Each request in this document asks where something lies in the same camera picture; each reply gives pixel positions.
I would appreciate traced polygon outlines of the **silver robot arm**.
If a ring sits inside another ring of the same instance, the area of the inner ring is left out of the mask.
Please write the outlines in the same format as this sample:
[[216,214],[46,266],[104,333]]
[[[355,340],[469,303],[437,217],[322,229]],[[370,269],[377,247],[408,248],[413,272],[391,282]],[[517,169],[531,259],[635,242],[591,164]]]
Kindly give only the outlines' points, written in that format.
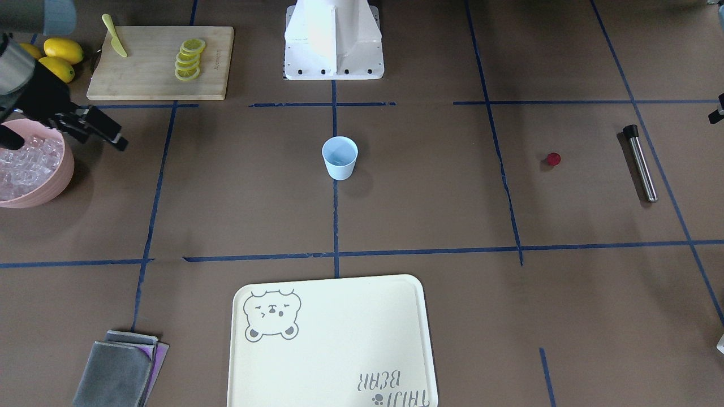
[[1,108],[4,122],[13,112],[87,142],[98,136],[116,150],[127,149],[122,127],[93,105],[78,106],[70,90],[49,68],[31,56],[12,33],[70,34],[76,28],[73,1],[3,1]]

